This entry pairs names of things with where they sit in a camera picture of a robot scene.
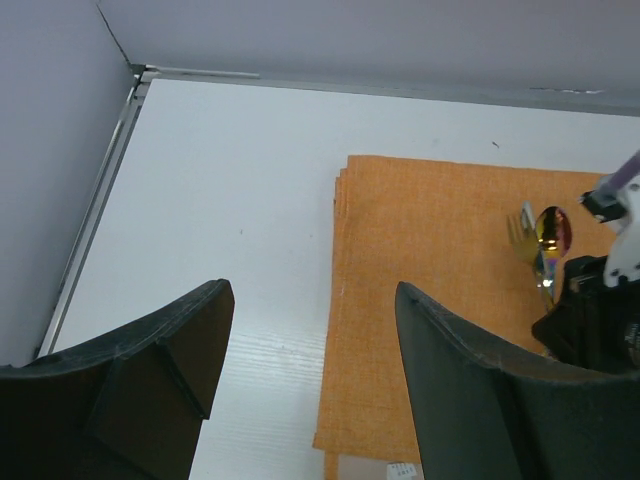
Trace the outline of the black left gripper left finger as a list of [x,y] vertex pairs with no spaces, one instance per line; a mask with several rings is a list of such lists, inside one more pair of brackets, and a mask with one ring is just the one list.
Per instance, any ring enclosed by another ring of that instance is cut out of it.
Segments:
[[224,279],[108,333],[1,370],[5,479],[186,479],[234,313]]

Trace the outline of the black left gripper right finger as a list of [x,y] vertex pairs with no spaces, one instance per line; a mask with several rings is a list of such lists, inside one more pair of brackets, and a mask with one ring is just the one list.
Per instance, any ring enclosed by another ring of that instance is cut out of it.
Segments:
[[412,284],[397,334],[429,479],[635,479],[639,377],[540,356]]

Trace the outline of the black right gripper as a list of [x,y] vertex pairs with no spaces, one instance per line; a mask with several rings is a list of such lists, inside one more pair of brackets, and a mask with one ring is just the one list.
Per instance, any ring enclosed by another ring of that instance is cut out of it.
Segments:
[[583,256],[564,266],[559,300],[532,326],[557,360],[605,373],[639,369],[639,283],[604,284],[605,257]]

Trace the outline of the gold spoon dark handle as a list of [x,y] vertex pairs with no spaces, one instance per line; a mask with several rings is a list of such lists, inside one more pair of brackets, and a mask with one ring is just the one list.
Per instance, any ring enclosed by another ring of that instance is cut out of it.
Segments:
[[550,260],[563,258],[570,250],[573,231],[566,212],[558,206],[547,207],[535,225],[538,244]]

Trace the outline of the gold fork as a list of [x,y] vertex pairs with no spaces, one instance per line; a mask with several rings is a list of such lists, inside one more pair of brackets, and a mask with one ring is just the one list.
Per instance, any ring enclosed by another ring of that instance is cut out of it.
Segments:
[[538,255],[538,240],[529,217],[525,213],[508,215],[507,234],[516,257],[527,264],[533,264]]

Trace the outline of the orange cloth napkin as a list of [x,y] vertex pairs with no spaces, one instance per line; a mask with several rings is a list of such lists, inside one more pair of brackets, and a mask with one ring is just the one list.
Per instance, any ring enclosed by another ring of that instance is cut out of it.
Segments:
[[579,205],[597,175],[380,156],[352,156],[335,185],[332,287],[313,445],[334,479],[350,456],[420,459],[399,351],[397,284],[506,340],[541,353],[544,312],[506,219],[524,202],[563,208],[571,257],[600,256],[613,235]]

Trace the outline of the iridescent ornate teaspoon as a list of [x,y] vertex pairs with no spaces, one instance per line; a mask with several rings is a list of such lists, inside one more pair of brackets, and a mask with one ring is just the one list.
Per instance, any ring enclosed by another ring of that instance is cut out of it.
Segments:
[[555,274],[547,266],[542,251],[537,252],[533,261],[532,269],[536,287],[541,296],[544,308],[546,311],[550,311],[555,305]]

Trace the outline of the silver table knife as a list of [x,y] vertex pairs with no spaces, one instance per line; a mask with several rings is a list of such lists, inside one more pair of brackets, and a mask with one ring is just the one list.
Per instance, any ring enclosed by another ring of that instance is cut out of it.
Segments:
[[525,231],[535,231],[536,218],[534,216],[531,203],[524,201],[520,210],[520,222]]

